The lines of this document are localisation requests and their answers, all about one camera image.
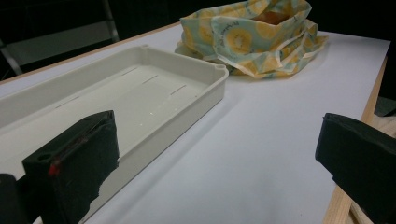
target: white table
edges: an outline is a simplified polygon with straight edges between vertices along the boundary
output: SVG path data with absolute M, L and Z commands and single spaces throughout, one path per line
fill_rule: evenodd
M 129 46 L 173 51 L 180 25 L 4 82 L 8 94 Z M 325 113 L 361 119 L 389 42 L 328 35 L 286 79 L 229 77 L 223 100 L 86 223 L 321 223 L 335 184 L 315 160 Z

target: dark background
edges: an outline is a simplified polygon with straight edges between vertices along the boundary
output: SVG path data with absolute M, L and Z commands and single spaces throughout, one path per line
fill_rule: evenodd
M 205 7 L 239 2 L 235 0 L 108 0 L 120 40 L 171 24 Z M 308 0 L 312 10 L 308 19 L 320 31 L 395 40 L 390 1 L 368 4 L 358 0 Z M 106 18 L 102 0 L 0 0 L 0 39 L 9 44 L 41 35 L 79 27 Z M 111 44 L 104 41 L 83 49 L 23 66 L 23 72 L 56 63 Z M 388 51 L 388 63 L 380 95 L 396 99 L 395 43 Z M 13 77 L 12 69 L 0 54 L 0 79 Z

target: white tray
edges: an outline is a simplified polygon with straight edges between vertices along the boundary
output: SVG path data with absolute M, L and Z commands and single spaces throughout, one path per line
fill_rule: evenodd
M 223 65 L 134 47 L 0 99 L 0 173 L 78 120 L 114 110 L 120 166 L 86 217 L 171 145 L 224 95 Z

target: yellow floral fabric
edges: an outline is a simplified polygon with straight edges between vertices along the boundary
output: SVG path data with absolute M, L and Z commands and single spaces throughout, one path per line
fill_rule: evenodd
M 247 0 L 204 8 L 181 18 L 183 34 L 175 49 L 213 63 L 231 75 L 290 76 L 303 69 L 328 37 L 317 36 L 305 0 Z

